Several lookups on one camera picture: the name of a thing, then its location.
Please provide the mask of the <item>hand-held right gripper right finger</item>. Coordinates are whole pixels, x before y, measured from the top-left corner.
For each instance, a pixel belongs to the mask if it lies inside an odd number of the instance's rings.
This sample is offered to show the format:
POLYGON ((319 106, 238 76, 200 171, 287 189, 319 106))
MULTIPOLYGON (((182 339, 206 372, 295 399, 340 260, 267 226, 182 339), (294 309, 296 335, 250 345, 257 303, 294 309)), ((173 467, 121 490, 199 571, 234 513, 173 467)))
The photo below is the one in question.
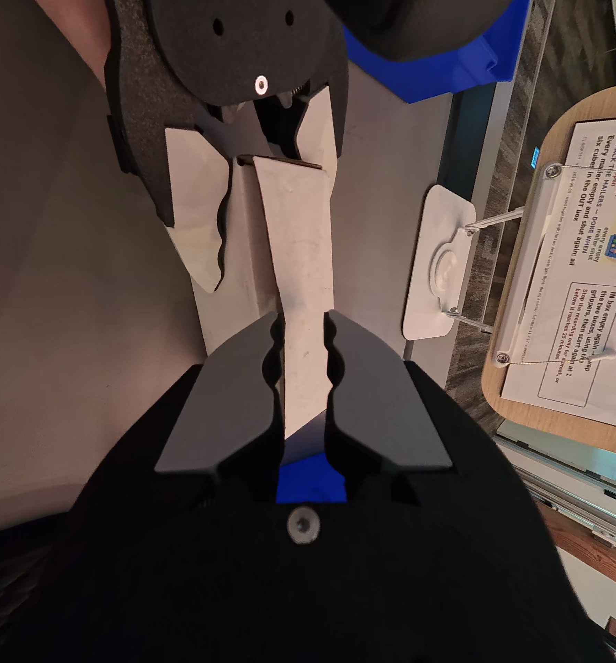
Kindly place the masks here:
POLYGON ((335 310, 324 316, 324 345, 332 385, 325 440, 338 471, 355 463, 393 473, 453 468, 399 354, 335 310))

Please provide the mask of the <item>white cardboard mailer box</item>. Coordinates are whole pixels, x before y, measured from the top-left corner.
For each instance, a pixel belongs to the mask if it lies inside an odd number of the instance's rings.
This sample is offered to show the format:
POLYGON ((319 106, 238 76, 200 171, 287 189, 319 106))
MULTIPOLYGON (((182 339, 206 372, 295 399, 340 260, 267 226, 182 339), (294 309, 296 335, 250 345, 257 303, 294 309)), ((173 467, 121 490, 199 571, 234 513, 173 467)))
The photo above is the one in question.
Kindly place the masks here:
POLYGON ((283 314, 285 438, 325 411, 330 390, 323 318, 334 307, 330 198, 336 170, 254 157, 233 163, 224 275, 213 294, 193 283, 207 354, 265 314, 283 314))

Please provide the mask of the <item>wooden beam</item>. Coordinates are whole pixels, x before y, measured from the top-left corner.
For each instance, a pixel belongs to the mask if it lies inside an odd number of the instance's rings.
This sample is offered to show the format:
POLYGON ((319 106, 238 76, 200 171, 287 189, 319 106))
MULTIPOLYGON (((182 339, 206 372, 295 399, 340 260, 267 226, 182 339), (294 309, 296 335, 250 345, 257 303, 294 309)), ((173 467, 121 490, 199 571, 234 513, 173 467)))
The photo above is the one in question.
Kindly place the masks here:
POLYGON ((554 544, 616 583, 616 547, 541 501, 535 501, 554 544))

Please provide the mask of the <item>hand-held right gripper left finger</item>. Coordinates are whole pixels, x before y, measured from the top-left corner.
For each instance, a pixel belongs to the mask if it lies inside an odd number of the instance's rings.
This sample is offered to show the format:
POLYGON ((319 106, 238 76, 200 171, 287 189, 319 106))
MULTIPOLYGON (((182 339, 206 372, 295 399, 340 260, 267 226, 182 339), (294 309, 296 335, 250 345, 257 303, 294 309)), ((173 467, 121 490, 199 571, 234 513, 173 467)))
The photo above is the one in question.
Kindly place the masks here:
POLYGON ((205 360, 155 465, 158 474, 215 475, 272 434, 284 447, 281 399, 284 319, 270 312, 205 360))

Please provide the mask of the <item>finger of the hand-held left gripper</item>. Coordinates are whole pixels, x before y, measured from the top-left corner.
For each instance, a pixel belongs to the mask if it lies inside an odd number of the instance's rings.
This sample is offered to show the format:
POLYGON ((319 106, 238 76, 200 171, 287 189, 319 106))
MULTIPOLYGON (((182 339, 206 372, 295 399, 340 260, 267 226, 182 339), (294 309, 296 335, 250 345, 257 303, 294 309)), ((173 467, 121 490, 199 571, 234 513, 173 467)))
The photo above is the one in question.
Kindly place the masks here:
POLYGON ((229 161, 198 131, 166 128, 173 227, 167 232, 191 278, 212 294, 222 279, 219 211, 229 191, 229 161))
POLYGON ((280 95, 255 102, 262 132, 280 156, 254 155, 254 162, 273 161, 306 169, 335 169, 337 148, 329 86, 310 95, 280 95))

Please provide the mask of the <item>white stand base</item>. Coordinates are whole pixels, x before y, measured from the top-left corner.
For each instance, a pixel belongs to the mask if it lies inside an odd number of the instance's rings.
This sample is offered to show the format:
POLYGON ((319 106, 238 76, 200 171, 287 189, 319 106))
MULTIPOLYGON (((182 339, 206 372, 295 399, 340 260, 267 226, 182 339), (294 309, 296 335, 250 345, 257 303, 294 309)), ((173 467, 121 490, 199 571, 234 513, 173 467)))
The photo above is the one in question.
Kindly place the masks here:
POLYGON ((442 337, 452 329, 475 222, 472 203, 440 185, 429 189, 404 307, 402 332, 407 341, 442 337))

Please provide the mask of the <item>metal stand rod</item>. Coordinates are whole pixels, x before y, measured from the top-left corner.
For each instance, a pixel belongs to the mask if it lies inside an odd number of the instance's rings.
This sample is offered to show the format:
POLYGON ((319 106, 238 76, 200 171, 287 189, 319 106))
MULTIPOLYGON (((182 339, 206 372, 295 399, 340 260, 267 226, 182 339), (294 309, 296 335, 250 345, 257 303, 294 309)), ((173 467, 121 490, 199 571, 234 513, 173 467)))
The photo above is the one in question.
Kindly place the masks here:
POLYGON ((504 224, 512 220, 520 220, 523 216, 525 209, 524 207, 516 208, 515 210, 508 211, 503 214, 495 215, 484 220, 479 220, 474 223, 471 223, 463 228, 467 236, 472 236, 475 233, 479 232, 482 229, 489 228, 494 225, 504 224))
POLYGON ((461 311, 456 307, 452 307, 449 310, 444 310, 442 311, 442 313, 451 319, 459 321, 460 323, 465 324, 467 326, 474 327, 483 333, 492 334, 493 332, 493 326, 485 324, 483 321, 477 319, 470 319, 467 316, 464 316, 461 313, 461 311))

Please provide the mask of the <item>person's left forearm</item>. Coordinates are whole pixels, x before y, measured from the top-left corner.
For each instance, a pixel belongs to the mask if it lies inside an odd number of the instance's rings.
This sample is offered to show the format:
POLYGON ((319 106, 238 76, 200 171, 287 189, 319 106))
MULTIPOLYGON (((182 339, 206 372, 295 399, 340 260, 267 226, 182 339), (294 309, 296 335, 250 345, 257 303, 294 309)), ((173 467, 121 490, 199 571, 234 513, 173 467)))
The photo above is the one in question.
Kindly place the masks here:
POLYGON ((105 1, 36 1, 77 51, 105 89, 105 63, 111 47, 105 1))

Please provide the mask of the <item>printed instruction sheet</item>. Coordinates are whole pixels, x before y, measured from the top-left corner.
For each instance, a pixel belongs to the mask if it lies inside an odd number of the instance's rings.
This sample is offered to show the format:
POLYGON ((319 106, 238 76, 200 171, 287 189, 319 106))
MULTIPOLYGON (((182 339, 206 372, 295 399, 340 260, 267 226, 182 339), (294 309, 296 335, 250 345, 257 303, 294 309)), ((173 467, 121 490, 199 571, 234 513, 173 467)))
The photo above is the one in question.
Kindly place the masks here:
POLYGON ((502 388, 616 426, 616 119, 575 124, 502 388))

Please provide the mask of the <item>white bracket bar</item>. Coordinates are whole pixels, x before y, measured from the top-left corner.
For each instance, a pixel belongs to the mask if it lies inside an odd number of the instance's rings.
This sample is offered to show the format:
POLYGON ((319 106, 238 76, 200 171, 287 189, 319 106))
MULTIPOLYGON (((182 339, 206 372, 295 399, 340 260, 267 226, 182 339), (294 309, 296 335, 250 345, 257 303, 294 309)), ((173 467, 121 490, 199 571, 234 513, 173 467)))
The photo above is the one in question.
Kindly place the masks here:
POLYGON ((549 162, 536 170, 534 181, 522 213, 510 270, 505 281, 505 306, 497 314, 493 365, 499 369, 512 363, 526 301, 536 262, 542 246, 545 225, 549 223, 558 193, 564 165, 549 162))

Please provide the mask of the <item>aluminium frame rail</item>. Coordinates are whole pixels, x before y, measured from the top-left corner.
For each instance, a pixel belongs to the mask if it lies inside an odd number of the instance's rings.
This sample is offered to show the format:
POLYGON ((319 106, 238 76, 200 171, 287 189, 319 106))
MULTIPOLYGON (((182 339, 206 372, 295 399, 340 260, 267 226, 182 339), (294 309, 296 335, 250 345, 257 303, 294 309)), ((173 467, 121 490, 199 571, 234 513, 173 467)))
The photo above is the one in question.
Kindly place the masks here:
POLYGON ((616 453, 509 420, 493 438, 538 502, 616 549, 616 453))

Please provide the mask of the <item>clipboard with instruction sheet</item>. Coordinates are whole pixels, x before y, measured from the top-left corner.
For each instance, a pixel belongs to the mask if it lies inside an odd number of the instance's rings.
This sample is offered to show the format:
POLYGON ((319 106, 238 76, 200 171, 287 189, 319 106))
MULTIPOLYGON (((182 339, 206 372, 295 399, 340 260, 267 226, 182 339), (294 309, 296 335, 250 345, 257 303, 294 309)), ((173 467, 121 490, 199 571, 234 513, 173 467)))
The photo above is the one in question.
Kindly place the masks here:
POLYGON ((616 119, 616 86, 590 95, 571 107, 552 125, 540 146, 538 165, 532 177, 481 374, 481 388, 486 402, 506 420, 616 453, 616 426, 504 399, 501 392, 507 376, 507 367, 497 362, 501 343, 499 338, 511 328, 512 309, 519 307, 521 286, 526 291, 529 285, 528 277, 520 276, 519 272, 527 263, 526 245, 530 243, 530 235, 533 232, 530 216, 537 196, 535 189, 541 182, 542 170, 548 164, 559 162, 566 156, 576 123, 604 119, 616 119))

